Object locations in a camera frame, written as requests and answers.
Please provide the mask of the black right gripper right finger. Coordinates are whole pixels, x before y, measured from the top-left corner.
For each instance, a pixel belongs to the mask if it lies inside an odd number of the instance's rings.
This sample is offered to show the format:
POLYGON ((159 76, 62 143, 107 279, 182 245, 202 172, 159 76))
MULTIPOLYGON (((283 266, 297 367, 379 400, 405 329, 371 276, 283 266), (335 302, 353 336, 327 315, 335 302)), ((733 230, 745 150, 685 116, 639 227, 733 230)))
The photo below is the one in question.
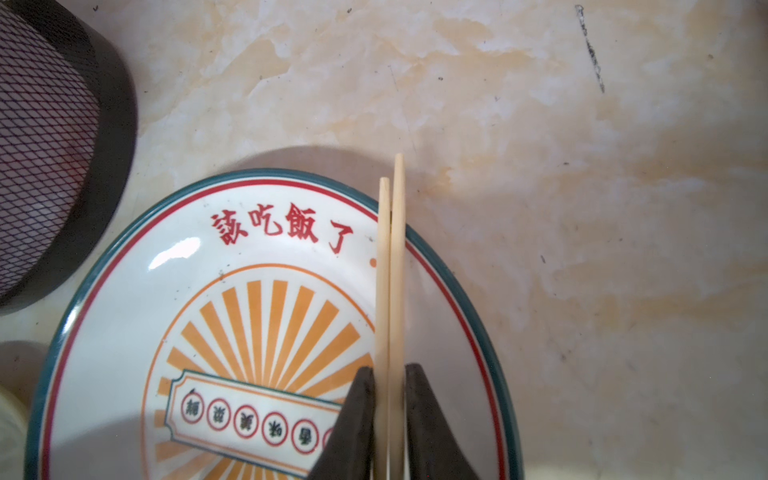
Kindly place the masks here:
POLYGON ((405 366, 405 408, 411 479, 478 479, 417 363, 405 366))

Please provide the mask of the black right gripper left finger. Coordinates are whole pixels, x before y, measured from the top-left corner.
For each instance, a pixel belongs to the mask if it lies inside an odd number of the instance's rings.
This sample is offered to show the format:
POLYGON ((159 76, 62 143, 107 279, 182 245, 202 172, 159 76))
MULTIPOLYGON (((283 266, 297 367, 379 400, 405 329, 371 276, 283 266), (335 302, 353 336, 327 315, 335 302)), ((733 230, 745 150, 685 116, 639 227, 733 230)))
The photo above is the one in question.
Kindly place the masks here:
POLYGON ((328 443, 307 479, 370 478, 375 400, 373 369, 361 367, 353 379, 328 443))

